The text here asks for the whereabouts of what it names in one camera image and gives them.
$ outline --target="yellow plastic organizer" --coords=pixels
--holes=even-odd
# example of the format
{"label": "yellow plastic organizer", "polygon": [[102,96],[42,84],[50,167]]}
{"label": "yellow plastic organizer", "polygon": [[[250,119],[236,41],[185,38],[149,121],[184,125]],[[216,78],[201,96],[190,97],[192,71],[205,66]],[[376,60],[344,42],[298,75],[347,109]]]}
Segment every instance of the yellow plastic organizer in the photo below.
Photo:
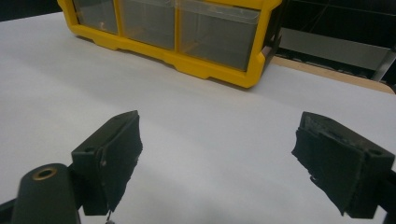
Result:
{"label": "yellow plastic organizer", "polygon": [[282,0],[58,0],[70,30],[200,78],[245,88],[264,68],[271,14]]}

